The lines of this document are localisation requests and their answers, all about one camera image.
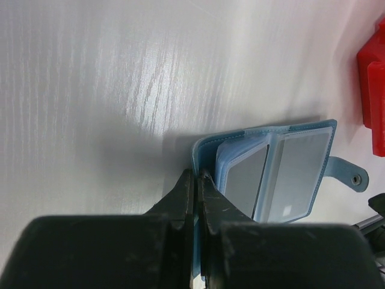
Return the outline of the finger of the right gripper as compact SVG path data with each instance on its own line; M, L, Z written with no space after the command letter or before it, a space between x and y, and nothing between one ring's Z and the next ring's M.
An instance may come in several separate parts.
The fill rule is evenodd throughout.
M368 205L382 217L385 217L385 193L380 193L368 200Z

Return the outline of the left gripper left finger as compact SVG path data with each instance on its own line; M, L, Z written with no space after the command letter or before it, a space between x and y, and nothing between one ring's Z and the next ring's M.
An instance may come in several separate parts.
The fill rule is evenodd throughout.
M194 175L140 215L42 216L22 231L2 288L191 288Z

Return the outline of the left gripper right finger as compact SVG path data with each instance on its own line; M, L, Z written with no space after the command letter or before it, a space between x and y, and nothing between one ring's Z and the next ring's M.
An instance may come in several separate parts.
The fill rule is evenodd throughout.
M383 277L354 226L252 221L197 177L201 275L207 288L383 288Z

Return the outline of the blue leather card holder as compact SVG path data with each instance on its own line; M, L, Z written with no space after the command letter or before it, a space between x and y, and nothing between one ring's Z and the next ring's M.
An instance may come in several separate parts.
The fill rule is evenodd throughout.
M254 205L253 216L250 217L254 220L258 201L261 200L260 193L261 191L264 191L265 186L268 184L269 174L275 160L279 138L291 134L305 136L327 132L330 135L330 141L324 164L321 169L320 178L313 195L312 206L308 213L309 215L318 193L320 183L324 177L329 176L335 178L356 192L365 191L369 184L369 176L365 169L330 155L336 126L337 122L335 120L326 120L316 123L306 123L303 125L248 128L211 135L199 140L192 147L193 170L195 173L198 173L201 169L208 170L215 181L217 189L224 195L227 171L231 164L248 151L261 145L269 145L265 168L260 182L256 203Z

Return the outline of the red plastic bin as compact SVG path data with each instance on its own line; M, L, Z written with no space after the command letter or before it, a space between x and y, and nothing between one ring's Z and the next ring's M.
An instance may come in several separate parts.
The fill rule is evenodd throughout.
M372 152L384 157L384 19L357 53L363 124L371 130Z

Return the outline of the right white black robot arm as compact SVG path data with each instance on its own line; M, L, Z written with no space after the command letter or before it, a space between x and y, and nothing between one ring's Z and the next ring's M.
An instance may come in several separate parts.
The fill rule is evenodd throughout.
M384 193L368 200L368 206L377 215L353 225L368 241L378 270L384 276Z

